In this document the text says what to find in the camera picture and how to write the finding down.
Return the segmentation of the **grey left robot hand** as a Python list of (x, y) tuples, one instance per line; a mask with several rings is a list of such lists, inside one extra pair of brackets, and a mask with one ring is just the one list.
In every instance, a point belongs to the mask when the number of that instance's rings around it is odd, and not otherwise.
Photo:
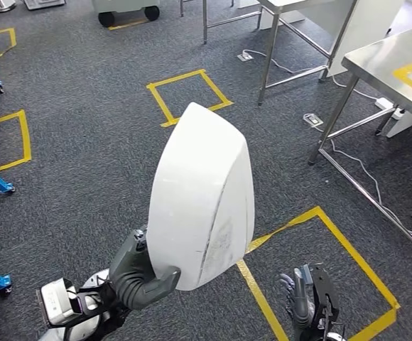
[(116, 297), (131, 310), (142, 310), (174, 291), (181, 270), (168, 267), (162, 277), (155, 274), (149, 255), (146, 226), (132, 229), (109, 268)]

